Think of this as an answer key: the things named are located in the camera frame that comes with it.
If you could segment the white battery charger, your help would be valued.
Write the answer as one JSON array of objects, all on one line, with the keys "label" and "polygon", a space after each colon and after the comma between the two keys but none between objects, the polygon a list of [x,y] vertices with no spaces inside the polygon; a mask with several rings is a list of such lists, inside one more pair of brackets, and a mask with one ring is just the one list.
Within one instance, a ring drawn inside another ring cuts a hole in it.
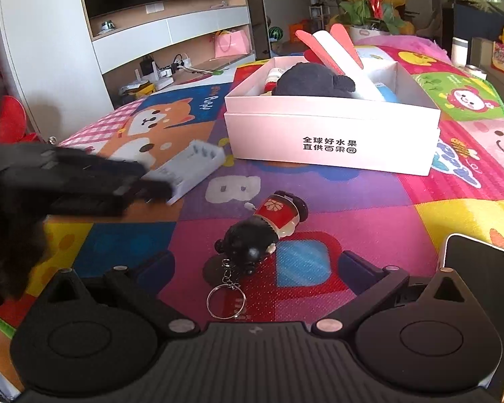
[{"label": "white battery charger", "polygon": [[149,171],[145,177],[149,180],[169,183],[172,188],[172,197],[166,203],[173,205],[224,163],[225,151],[222,147],[193,140],[187,148],[160,168]]}]

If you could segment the black doll keychain red dress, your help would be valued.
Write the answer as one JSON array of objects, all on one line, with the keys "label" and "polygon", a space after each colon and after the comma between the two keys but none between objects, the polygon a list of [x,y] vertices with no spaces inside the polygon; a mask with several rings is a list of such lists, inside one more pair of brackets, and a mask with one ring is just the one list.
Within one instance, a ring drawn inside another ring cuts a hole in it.
[{"label": "black doll keychain red dress", "polygon": [[[216,240],[214,249],[220,259],[222,276],[206,297],[206,309],[212,318],[227,321],[242,314],[247,295],[241,288],[241,277],[253,275],[259,265],[277,251],[280,240],[292,236],[308,215],[304,199],[277,190],[261,206],[254,208],[252,215],[229,227],[225,236]],[[236,292],[241,297],[240,308],[226,317],[214,313],[211,308],[212,297],[221,289]]]}]

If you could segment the black plush toy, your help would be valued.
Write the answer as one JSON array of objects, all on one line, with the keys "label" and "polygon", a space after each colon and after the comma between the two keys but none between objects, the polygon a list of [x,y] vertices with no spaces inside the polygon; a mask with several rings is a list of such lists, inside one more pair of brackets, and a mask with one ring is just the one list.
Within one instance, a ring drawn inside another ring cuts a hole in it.
[{"label": "black plush toy", "polygon": [[352,98],[356,93],[354,81],[336,75],[330,68],[316,63],[298,63],[278,80],[273,96],[314,96]]}]

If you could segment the red white plush toy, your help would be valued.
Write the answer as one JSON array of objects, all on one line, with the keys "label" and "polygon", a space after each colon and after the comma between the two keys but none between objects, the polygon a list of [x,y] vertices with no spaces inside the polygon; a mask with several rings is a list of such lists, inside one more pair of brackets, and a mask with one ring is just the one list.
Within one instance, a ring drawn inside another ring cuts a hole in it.
[{"label": "red white plush toy", "polygon": [[355,83],[355,95],[360,99],[384,102],[385,98],[363,70],[361,58],[342,24],[335,24],[330,31],[320,30],[313,34],[296,31],[317,58],[336,74],[347,76]]}]

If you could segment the round pink cartoon tin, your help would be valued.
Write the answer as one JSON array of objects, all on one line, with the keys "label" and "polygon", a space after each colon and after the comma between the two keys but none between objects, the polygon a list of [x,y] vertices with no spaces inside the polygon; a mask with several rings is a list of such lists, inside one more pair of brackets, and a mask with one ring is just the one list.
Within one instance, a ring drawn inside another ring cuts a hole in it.
[{"label": "round pink cartoon tin", "polygon": [[287,73],[288,69],[284,68],[270,69],[264,85],[264,95],[289,96],[292,92],[293,78]]}]

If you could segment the blue white tissue pack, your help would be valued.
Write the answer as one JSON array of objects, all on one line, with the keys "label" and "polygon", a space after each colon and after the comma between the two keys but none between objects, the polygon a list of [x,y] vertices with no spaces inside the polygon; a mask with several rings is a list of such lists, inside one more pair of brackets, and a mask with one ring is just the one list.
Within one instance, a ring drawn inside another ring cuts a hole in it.
[{"label": "blue white tissue pack", "polygon": [[384,100],[388,103],[398,103],[399,99],[396,96],[396,94],[390,89],[389,86],[384,85],[383,83],[377,83],[376,85],[377,90],[381,93],[383,96]]}]

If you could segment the red pedal trash bin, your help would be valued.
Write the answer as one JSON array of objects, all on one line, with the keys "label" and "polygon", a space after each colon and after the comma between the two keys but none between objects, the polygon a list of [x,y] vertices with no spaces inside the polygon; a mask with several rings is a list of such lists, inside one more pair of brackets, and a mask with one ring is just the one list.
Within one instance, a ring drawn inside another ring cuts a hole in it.
[{"label": "red pedal trash bin", "polygon": [[3,96],[0,110],[0,143],[40,142],[40,137],[28,129],[23,105],[13,96]]}]

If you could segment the colourful cartoon play mat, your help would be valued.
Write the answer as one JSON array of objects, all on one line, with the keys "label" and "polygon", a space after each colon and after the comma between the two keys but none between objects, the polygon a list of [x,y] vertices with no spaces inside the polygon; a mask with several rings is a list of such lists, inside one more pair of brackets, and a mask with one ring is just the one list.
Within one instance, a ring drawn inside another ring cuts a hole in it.
[{"label": "colourful cartoon play mat", "polygon": [[440,244],[459,232],[504,249],[504,105],[490,84],[465,77],[427,56],[385,48],[440,103],[462,85],[492,104],[489,112],[444,104],[440,139],[425,177],[237,160],[229,156],[208,180],[172,206],[140,204],[115,222],[55,219],[46,225],[51,258],[36,268],[28,292],[0,306],[10,338],[42,289],[61,268],[99,277],[115,265],[141,267],[144,289],[206,322],[205,302],[219,281],[216,239],[274,191],[302,197],[309,218],[280,243],[243,288],[214,298],[217,309],[244,320],[312,320],[352,299],[338,274],[338,256],[354,251],[374,265],[431,274]]}]

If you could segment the white TV cabinet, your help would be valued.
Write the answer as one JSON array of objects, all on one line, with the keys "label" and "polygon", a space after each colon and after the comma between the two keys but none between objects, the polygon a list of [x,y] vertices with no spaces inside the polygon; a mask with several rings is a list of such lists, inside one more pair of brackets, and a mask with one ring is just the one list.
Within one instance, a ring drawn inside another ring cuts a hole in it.
[{"label": "white TV cabinet", "polygon": [[104,75],[170,46],[250,17],[247,0],[166,1],[112,15],[114,31],[96,37],[83,0],[0,0],[0,69],[33,131],[64,140],[113,111]]}]

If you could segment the pink paper gift bag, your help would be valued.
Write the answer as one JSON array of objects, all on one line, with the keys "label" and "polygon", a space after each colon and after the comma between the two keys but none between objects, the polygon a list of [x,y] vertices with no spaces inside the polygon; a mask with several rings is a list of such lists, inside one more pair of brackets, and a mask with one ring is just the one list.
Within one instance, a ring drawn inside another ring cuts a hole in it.
[{"label": "pink paper gift bag", "polygon": [[252,48],[245,30],[223,30],[215,35],[215,58],[248,55]]}]

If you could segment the pink cardboard box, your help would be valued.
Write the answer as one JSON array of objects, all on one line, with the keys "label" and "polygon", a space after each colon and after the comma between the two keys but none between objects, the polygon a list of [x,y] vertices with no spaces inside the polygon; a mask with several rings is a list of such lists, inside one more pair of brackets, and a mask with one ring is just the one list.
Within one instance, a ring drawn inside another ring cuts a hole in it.
[{"label": "pink cardboard box", "polygon": [[366,75],[387,86],[395,102],[265,95],[271,69],[304,60],[274,57],[225,96],[225,124],[236,158],[415,176],[430,172],[440,109],[400,63],[386,55],[364,60]]}]

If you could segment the green watermelon ball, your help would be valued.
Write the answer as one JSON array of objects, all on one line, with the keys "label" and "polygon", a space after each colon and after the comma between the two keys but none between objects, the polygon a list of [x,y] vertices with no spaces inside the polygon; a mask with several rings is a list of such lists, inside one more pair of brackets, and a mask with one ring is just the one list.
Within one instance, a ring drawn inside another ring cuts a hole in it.
[{"label": "green watermelon ball", "polygon": [[271,43],[279,42],[284,37],[284,30],[281,27],[270,27],[268,29],[268,39]]}]

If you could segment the orange bag on floor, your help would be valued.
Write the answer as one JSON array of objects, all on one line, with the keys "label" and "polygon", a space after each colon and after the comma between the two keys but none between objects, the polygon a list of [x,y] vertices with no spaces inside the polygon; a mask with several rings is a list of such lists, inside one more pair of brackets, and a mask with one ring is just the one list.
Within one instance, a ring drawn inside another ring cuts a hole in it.
[{"label": "orange bag on floor", "polygon": [[298,36],[297,36],[297,32],[299,30],[302,30],[305,32],[309,31],[309,20],[308,19],[300,20],[298,23],[290,24],[288,26],[289,42],[296,43],[299,41]]}]

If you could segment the white cylindrical jar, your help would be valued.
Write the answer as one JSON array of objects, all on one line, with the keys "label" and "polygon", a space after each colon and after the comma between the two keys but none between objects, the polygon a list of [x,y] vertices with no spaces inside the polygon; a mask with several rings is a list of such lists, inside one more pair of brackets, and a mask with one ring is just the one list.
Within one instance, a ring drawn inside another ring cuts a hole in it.
[{"label": "white cylindrical jar", "polygon": [[453,37],[451,60],[455,66],[463,68],[467,64],[469,42],[466,39]]}]

